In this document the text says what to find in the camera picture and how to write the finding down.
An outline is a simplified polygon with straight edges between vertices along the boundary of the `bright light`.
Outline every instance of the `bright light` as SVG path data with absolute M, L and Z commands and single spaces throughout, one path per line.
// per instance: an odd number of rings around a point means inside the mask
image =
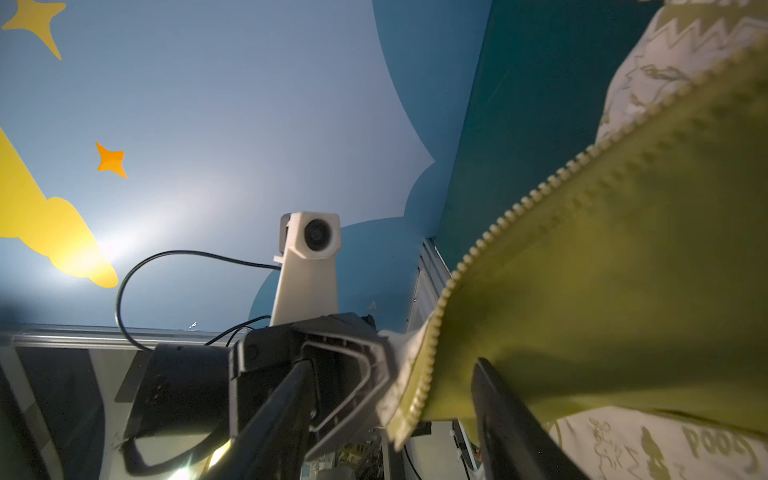
M 168 480 L 191 480 L 192 471 L 188 468 L 179 468 L 173 475 L 168 477 Z
M 209 467 L 212 467 L 216 465 L 216 462 L 221 460 L 221 457 L 224 456 L 225 453 L 227 453 L 227 450 L 230 449 L 230 445 L 232 442 L 230 440 L 227 440 L 227 443 L 216 449 L 216 451 L 210 456 L 210 463 L 208 464 Z

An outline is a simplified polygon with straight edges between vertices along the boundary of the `wall mural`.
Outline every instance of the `wall mural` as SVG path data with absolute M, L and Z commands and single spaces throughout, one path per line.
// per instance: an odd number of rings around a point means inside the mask
M 281 214 L 321 210 L 343 224 L 341 309 L 402 329 L 489 8 L 3 2 L 0 322 L 110 326 L 113 288 L 139 260 L 269 261 Z M 219 330 L 268 313 L 275 285 L 169 258 L 136 275 L 124 317 Z

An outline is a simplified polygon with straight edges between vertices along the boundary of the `white camera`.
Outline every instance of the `white camera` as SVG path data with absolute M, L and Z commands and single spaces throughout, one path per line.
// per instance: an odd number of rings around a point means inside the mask
M 336 254 L 341 250 L 337 214 L 297 212 L 280 219 L 283 264 L 270 325 L 298 322 L 339 312 Z

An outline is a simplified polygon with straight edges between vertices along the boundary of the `zipper teeth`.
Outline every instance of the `zipper teeth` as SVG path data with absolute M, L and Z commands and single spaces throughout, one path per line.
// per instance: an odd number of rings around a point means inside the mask
M 507 230 L 518 218 L 525 215 L 528 211 L 533 210 L 537 204 L 541 203 L 554 190 L 557 190 L 573 175 L 578 173 L 578 171 L 599 158 L 603 152 L 621 141 L 624 136 L 648 122 L 648 119 L 651 117 L 654 117 L 663 110 L 669 108 L 679 98 L 685 97 L 695 88 L 699 88 L 710 80 L 720 76 L 731 65 L 742 63 L 751 55 L 764 50 L 766 46 L 768 46 L 768 35 L 759 35 L 749 47 L 734 50 L 727 58 L 720 59 L 707 70 L 695 74 L 691 78 L 691 82 L 681 85 L 675 92 L 666 94 L 661 98 L 660 102 L 649 104 L 645 112 L 640 113 L 632 120 L 621 125 L 615 131 L 603 137 L 596 144 L 587 147 L 580 154 L 576 155 L 573 160 L 566 162 L 564 167 L 558 168 L 554 174 L 547 177 L 545 182 L 540 183 L 538 187 L 531 190 L 531 192 L 520 199 L 518 203 L 512 205 L 512 208 L 505 211 L 504 214 L 475 241 L 475 245 L 469 248 L 469 252 L 463 256 L 462 261 L 456 266 L 456 270 L 451 273 L 451 278 L 445 283 L 445 288 L 442 290 L 440 298 L 437 301 L 437 307 L 430 317 L 429 327 L 425 332 L 424 343 L 422 344 L 422 348 L 427 349 L 425 351 L 425 355 L 427 355 L 426 368 L 418 380 L 419 383 L 416 387 L 415 395 L 411 401 L 408 412 L 405 412 L 406 428 L 400 430 L 401 432 L 407 431 L 408 434 L 405 438 L 393 439 L 395 440 L 398 449 L 405 444 L 406 439 L 410 436 L 410 432 L 413 431 L 416 424 L 421 419 L 424 404 L 427 395 L 429 394 L 430 387 L 432 386 L 432 373 L 434 371 L 435 355 L 437 354 L 437 345 L 440 337 L 440 327 L 442 325 L 443 316 L 445 315 L 445 306 L 448 304 L 448 298 L 452 295 L 459 280 L 461 280 L 462 275 L 482 254 L 483 250 L 485 250 L 485 248 L 502 232 Z

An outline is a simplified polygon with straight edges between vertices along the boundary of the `green fabric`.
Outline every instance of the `green fabric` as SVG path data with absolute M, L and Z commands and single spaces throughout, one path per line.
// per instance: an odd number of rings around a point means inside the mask
M 436 239 L 449 268 L 594 141 L 616 67 L 660 5 L 493 1 Z
M 445 307 L 422 417 L 471 419 L 485 357 L 542 423 L 616 405 L 768 432 L 766 161 L 764 48 L 480 253 Z

